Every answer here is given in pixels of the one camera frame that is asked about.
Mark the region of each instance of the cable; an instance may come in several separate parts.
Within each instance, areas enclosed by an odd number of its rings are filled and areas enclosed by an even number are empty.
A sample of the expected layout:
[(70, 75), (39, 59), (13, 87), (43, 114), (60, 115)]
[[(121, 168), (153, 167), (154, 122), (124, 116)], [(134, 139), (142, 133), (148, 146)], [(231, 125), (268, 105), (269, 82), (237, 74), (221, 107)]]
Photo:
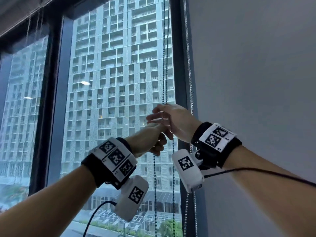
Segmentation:
[(86, 227), (86, 229), (85, 229), (85, 231), (84, 231), (84, 233), (83, 233), (83, 237), (86, 237), (86, 234), (87, 234), (89, 225), (91, 224), (91, 221), (92, 221), (93, 216), (95, 215), (95, 213), (96, 213), (104, 204), (106, 204), (106, 203), (110, 203), (110, 204), (116, 206), (116, 203), (115, 203), (114, 201), (111, 201), (111, 200), (107, 200), (107, 201), (103, 202), (102, 204), (100, 204), (100, 205), (95, 209), (95, 211), (93, 212), (91, 218), (89, 219), (89, 222), (88, 222), (88, 224), (87, 224), (87, 227)]
[(225, 171), (218, 172), (215, 174), (204, 175), (204, 178), (208, 178), (208, 177), (212, 177), (212, 176), (216, 176), (216, 175), (221, 175), (221, 174), (225, 174), (225, 173), (230, 173), (233, 171), (241, 171), (241, 170), (250, 170), (250, 171), (257, 171), (257, 172), (266, 173), (266, 174), (270, 174), (270, 175), (276, 175), (276, 176), (279, 176), (282, 178), (287, 178), (287, 179), (295, 180), (295, 181), (298, 181), (298, 182), (301, 182), (304, 184), (308, 184), (308, 185), (311, 185), (311, 186), (316, 188), (316, 183), (310, 182), (310, 181), (305, 180), (305, 179), (297, 178), (297, 177), (290, 176), (290, 175), (281, 174), (281, 173), (270, 171), (270, 170), (263, 170), (263, 169), (250, 168), (250, 167), (236, 168), (236, 169), (231, 169), (231, 170), (225, 170)]

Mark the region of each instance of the person's right hand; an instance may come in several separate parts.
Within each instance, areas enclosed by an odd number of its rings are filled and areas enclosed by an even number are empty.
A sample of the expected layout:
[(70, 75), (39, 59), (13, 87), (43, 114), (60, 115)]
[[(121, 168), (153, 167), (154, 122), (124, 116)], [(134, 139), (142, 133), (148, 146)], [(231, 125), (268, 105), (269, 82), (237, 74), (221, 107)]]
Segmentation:
[(158, 104), (146, 117), (148, 123), (160, 123), (182, 141), (191, 142), (196, 129), (202, 124), (184, 107), (174, 104)]

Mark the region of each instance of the window pane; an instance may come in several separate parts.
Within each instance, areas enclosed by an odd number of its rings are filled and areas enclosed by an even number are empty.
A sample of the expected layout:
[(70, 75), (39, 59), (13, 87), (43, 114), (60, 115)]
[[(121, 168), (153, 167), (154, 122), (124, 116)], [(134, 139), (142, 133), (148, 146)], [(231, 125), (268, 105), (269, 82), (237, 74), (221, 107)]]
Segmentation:
[[(163, 94), (163, 0), (111, 0), (86, 13), (73, 22), (65, 114), (61, 176), (69, 173), (87, 155), (87, 151), (109, 137), (127, 137), (146, 126), (146, 115), (162, 102)], [(165, 23), (168, 23), (168, 0)], [(175, 102), (171, 27), (167, 46), (165, 28), (166, 83), (164, 100)], [(174, 149), (177, 151), (177, 139)], [(161, 156), (155, 157), (158, 226), (172, 220), (172, 142)], [(139, 212), (128, 228), (143, 234), (155, 234), (154, 220), (154, 166), (153, 154), (138, 160), (133, 175), (141, 175), (149, 183), (149, 191)], [(75, 221), (86, 223), (100, 198), (116, 198), (119, 191), (102, 185), (89, 199)], [(176, 221), (181, 222), (180, 189), (175, 186)], [(101, 228), (115, 223), (110, 206), (96, 214)], [(78, 231), (76, 224), (69, 229)], [(122, 221), (115, 226), (120, 230)]]
[(0, 130), (2, 211), (28, 195), (47, 39), (43, 37), (13, 54), (3, 53), (2, 60), (8, 64), (0, 70), (1, 84), (7, 80), (5, 99), (0, 100), (5, 102)]

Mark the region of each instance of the glass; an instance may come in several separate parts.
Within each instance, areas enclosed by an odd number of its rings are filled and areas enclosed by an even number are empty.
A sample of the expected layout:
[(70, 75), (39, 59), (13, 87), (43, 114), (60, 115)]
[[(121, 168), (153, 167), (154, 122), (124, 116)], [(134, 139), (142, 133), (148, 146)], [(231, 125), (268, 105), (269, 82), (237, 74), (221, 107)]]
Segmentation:
[[(168, 1), (165, 5), (167, 25)], [(146, 126), (147, 113), (161, 101), (163, 93), (162, 23), (163, 0), (111, 0), (73, 21), (60, 176), (72, 171), (85, 158), (87, 151), (109, 137), (124, 138)], [(171, 33), (165, 68), (168, 68), (164, 85), (165, 88), (168, 86), (168, 93), (164, 90), (165, 100), (168, 97), (168, 102), (174, 103)], [(175, 138), (174, 150), (177, 149)], [(169, 142), (169, 146), (155, 158), (158, 229), (167, 226), (173, 219), (173, 188), (169, 181), (172, 178), (172, 172), (169, 171), (172, 166), (171, 155), (172, 142)], [(153, 158), (152, 153), (139, 158), (138, 168), (133, 173), (149, 183), (149, 190), (137, 215), (126, 225), (129, 233), (135, 236), (155, 235)], [(175, 176), (176, 183), (179, 183), (177, 173)], [(182, 232), (180, 189), (177, 185), (174, 192), (176, 228), (180, 229), (175, 231)], [(104, 200), (115, 199), (118, 195), (119, 191), (114, 187), (103, 184), (64, 235), (71, 236), (72, 231), (81, 231), (80, 223), (86, 224), (99, 204)], [(92, 225), (98, 227), (100, 236), (110, 236), (109, 229), (117, 232), (123, 229), (124, 221), (111, 212), (109, 204), (103, 206), (95, 218)]]
[(28, 196), (47, 39), (24, 44), (13, 54), (2, 53), (10, 66), (1, 66), (1, 71), (8, 71), (0, 80), (8, 79), (5, 100), (0, 100), (5, 103), (0, 129), (0, 213)]

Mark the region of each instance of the wall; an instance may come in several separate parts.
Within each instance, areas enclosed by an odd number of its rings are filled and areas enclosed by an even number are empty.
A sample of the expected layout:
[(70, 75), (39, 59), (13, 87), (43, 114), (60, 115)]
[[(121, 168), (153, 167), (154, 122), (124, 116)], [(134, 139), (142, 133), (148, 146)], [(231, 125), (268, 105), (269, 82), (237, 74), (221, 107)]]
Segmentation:
[[(316, 0), (188, 2), (199, 119), (316, 182)], [(229, 175), (204, 186), (209, 236), (282, 236)]]

